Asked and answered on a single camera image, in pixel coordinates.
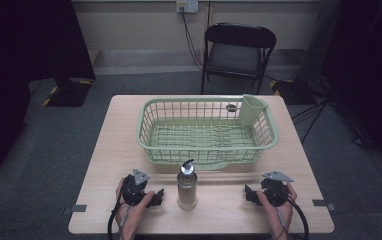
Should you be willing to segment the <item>person's right hand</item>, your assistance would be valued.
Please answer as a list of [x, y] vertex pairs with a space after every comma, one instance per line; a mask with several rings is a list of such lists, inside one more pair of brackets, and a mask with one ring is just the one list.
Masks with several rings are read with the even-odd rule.
[[267, 197], [262, 191], [258, 195], [258, 198], [264, 209], [265, 218], [271, 234], [273, 235], [282, 231], [288, 231], [293, 216], [293, 205], [286, 202], [279, 207], [274, 207], [269, 203]]

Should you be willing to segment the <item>green cutlery holder cup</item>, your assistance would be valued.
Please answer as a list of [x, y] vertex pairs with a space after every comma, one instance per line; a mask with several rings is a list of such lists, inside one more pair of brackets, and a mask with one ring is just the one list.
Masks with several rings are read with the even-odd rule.
[[244, 94], [238, 120], [242, 126], [252, 126], [266, 108], [267, 104], [263, 100]]

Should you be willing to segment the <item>grey table edge bracket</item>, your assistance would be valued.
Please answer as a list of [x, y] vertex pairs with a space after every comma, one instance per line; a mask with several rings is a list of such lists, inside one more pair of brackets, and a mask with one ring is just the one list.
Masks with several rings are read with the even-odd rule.
[[336, 206], [334, 203], [329, 203], [326, 200], [323, 199], [312, 199], [313, 206], [316, 207], [326, 207], [329, 211], [335, 211]]

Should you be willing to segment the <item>glass pump bottle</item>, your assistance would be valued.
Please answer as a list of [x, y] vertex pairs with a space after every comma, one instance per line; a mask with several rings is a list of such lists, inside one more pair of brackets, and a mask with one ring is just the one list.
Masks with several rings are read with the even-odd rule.
[[198, 177], [195, 173], [193, 159], [184, 162], [177, 174], [177, 204], [183, 210], [192, 210], [197, 205]]

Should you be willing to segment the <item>black striped stand base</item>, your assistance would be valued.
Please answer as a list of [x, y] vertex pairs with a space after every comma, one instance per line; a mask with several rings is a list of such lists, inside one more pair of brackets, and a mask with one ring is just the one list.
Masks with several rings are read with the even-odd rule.
[[44, 101], [47, 107], [81, 107], [93, 85], [92, 80], [55, 78], [56, 86]]
[[315, 100], [306, 82], [299, 80], [275, 81], [270, 83], [276, 96], [281, 96], [287, 105], [314, 105]]

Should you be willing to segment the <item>person's left hand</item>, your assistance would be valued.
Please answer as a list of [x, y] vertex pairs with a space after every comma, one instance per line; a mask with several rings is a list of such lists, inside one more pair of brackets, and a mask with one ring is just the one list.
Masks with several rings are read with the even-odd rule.
[[116, 197], [119, 198], [119, 203], [121, 204], [121, 206], [115, 215], [115, 220], [118, 226], [120, 227], [121, 231], [136, 233], [142, 221], [146, 205], [152, 199], [154, 192], [149, 191], [139, 204], [137, 204], [136, 206], [131, 206], [124, 202], [123, 196], [121, 195], [121, 187], [123, 185], [123, 180], [124, 179], [121, 179], [119, 181], [119, 185], [116, 189]]

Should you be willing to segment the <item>black folding chair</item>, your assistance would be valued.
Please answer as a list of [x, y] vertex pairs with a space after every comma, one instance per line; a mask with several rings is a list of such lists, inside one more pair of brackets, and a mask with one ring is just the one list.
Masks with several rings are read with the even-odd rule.
[[200, 93], [210, 75], [251, 80], [259, 94], [269, 58], [276, 46], [269, 29], [237, 23], [217, 23], [204, 34]]

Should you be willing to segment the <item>dark curtain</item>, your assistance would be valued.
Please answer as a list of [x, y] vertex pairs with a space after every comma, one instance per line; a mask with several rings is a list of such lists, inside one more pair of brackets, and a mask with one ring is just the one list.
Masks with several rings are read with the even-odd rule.
[[52, 78], [66, 94], [93, 67], [72, 0], [0, 0], [0, 166], [24, 121], [29, 83]]
[[324, 71], [382, 152], [382, 0], [341, 0]]

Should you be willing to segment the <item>green plastic dish basket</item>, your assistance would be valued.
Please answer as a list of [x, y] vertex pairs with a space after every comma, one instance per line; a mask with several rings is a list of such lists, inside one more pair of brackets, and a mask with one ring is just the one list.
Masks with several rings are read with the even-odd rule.
[[[278, 142], [269, 104], [252, 126], [238, 120], [242, 96], [163, 97], [146, 102], [139, 114], [137, 142], [150, 162], [181, 165], [193, 159], [198, 170], [251, 164]], [[236, 112], [226, 109], [237, 106]]]

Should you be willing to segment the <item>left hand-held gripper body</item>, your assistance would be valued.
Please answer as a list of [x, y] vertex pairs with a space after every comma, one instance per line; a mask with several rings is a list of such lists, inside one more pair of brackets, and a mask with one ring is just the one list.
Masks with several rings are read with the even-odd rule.
[[121, 193], [124, 201], [131, 206], [139, 204], [146, 195], [145, 188], [149, 179], [148, 174], [134, 168], [133, 173], [123, 180]]

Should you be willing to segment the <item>black tripod legs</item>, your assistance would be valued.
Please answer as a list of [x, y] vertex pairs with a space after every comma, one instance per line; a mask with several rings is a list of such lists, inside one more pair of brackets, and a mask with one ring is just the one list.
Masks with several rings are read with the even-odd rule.
[[303, 136], [300, 138], [301, 144], [304, 144], [305, 140], [307, 139], [317, 119], [319, 118], [321, 113], [325, 110], [326, 106], [331, 102], [332, 102], [331, 98], [326, 98], [324, 100], [321, 100], [320, 102], [317, 102], [315, 105], [303, 110], [302, 112], [298, 113], [297, 115], [291, 118], [294, 125], [303, 123], [306, 120], [310, 121], [309, 126], [305, 130]]

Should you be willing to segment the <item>white wall socket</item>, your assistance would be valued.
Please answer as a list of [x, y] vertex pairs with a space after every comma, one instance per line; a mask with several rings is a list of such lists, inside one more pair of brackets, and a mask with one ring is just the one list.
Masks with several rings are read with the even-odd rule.
[[199, 10], [198, 0], [177, 0], [176, 11], [178, 13], [197, 13]]

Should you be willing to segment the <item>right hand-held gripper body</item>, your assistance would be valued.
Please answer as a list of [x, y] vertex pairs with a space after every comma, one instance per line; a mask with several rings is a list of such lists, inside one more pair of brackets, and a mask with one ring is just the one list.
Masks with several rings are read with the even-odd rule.
[[287, 183], [294, 179], [285, 175], [281, 171], [272, 171], [263, 173], [264, 179], [261, 181], [261, 187], [269, 203], [274, 207], [283, 205], [290, 194]]

